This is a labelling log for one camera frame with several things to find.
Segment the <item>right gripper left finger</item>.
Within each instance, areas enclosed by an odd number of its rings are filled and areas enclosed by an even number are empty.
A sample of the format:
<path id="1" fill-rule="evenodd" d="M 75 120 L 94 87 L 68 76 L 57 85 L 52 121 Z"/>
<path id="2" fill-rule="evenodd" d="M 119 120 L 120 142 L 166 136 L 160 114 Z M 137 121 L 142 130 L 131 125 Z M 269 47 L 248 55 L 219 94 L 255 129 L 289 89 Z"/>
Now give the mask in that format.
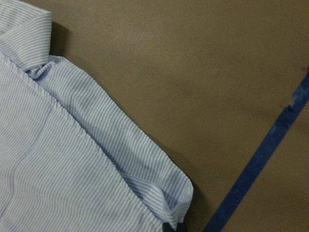
<path id="1" fill-rule="evenodd" d="M 169 223 L 162 224 L 162 232 L 173 232 L 173 228 Z"/>

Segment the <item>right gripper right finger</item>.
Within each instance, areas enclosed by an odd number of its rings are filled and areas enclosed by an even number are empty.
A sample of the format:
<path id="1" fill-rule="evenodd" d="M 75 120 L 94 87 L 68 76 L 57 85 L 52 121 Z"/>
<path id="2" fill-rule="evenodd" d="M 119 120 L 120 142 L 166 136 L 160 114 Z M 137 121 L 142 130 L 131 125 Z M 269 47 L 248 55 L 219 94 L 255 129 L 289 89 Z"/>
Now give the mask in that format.
<path id="1" fill-rule="evenodd" d="M 185 223 L 178 223 L 176 232 L 186 232 L 186 224 Z"/>

